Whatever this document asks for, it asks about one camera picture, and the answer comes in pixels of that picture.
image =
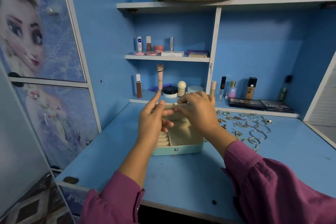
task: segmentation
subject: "hand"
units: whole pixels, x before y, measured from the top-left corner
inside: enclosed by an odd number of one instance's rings
[[[173,110],[164,110],[166,104],[165,101],[161,100],[157,105],[155,105],[160,96],[161,91],[158,91],[157,94],[146,104],[139,115],[137,142],[149,146],[152,152],[157,147],[160,131],[167,133],[167,127],[174,126],[173,122],[162,118],[163,116],[174,113]]]
[[[176,106],[174,111],[183,114],[191,125],[207,138],[219,127],[215,111],[215,98],[207,95],[204,91],[198,91],[183,95],[177,103],[188,102],[192,107],[190,110],[183,106]]]

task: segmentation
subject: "black eyeshadow palette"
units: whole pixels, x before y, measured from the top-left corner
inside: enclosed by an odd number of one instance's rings
[[[260,101],[264,104],[267,111],[295,113],[295,111],[292,108],[290,108],[282,101],[264,100],[264,99],[260,99]]]
[[[260,100],[257,99],[245,99],[245,98],[229,98],[230,107],[246,108],[251,110],[264,111],[265,106]]]

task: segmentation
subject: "beige squeeze tube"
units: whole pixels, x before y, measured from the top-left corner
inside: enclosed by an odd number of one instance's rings
[[[157,88],[162,90],[162,80],[163,80],[163,64],[156,64],[157,66]]]

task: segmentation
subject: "person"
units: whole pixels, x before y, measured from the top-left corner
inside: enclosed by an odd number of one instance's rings
[[[234,206],[246,223],[336,223],[336,198],[308,187],[288,166],[263,158],[222,128],[212,96],[205,92],[183,95],[178,103],[188,102],[192,108],[177,105],[172,111],[164,110],[163,100],[155,106],[160,94],[140,112],[136,143],[119,169],[100,194],[93,189],[88,192],[80,224],[137,222],[147,164],[160,131],[167,132],[167,127],[174,125],[163,116],[173,112],[183,114],[223,157],[225,174],[236,191]]]
[[[5,65],[21,77],[36,78],[45,60],[38,4],[39,0],[0,0]],[[85,148],[85,142],[61,100],[31,83],[24,83],[19,92],[50,165],[64,169]]]

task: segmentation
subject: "pink compact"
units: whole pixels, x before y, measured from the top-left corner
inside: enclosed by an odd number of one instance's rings
[[[158,52],[146,52],[147,56],[156,56],[158,55]]]
[[[140,52],[134,52],[134,55],[145,55],[146,53],[143,52],[143,51],[140,51]]]
[[[158,53],[161,53],[161,52],[164,52],[165,49],[164,49],[163,45],[154,45],[154,51],[158,52]]]

